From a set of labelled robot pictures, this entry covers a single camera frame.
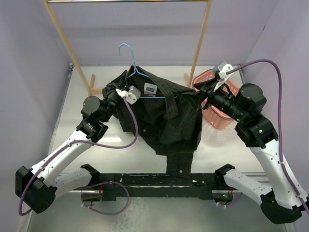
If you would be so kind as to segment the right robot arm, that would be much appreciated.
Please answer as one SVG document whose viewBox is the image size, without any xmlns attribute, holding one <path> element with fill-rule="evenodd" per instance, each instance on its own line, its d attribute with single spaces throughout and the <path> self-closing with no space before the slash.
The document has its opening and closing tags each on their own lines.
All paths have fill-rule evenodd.
<svg viewBox="0 0 309 232">
<path fill-rule="evenodd" d="M 223 88 L 215 90 L 215 81 L 194 84 L 204 109 L 214 106 L 236 121 L 235 131 L 258 159 L 269 185 L 263 185 L 226 164 L 215 171 L 215 185 L 220 189 L 232 187 L 254 200 L 264 215 L 274 224 L 293 223 L 309 206 L 309 195 L 299 188 L 284 155 L 279 152 L 279 137 L 271 123 L 261 114 L 267 100 L 255 84 L 244 84 L 237 95 Z"/>
</svg>

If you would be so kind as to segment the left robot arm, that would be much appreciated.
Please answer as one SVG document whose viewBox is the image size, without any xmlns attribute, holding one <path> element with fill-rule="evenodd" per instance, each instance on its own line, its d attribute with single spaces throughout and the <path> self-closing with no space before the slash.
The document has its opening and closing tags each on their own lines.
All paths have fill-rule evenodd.
<svg viewBox="0 0 309 232">
<path fill-rule="evenodd" d="M 71 190 L 95 189 L 102 184 L 100 172 L 89 164 L 68 174 L 61 172 L 91 147 L 104 147 L 99 140 L 108 130 L 106 122 L 122 101 L 121 89 L 116 84 L 107 86 L 103 99 L 87 97 L 81 110 L 82 121 L 72 135 L 42 161 L 16 171 L 15 193 L 20 198 L 18 212 L 21 216 L 31 211 L 44 212 L 57 197 Z"/>
</svg>

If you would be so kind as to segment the dark pinstriped shirt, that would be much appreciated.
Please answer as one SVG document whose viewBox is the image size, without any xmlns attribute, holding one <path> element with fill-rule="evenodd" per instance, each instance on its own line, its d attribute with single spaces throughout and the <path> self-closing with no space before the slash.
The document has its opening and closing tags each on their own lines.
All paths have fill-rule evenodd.
<svg viewBox="0 0 309 232">
<path fill-rule="evenodd" d="M 202 109 L 200 93 L 141 67 L 125 70 L 109 83 L 126 83 L 141 92 L 131 106 L 139 127 L 139 135 L 156 154 L 167 157 L 166 173 L 188 179 L 193 154 L 201 140 Z M 157 85 L 155 96 L 144 95 L 144 84 Z"/>
</svg>

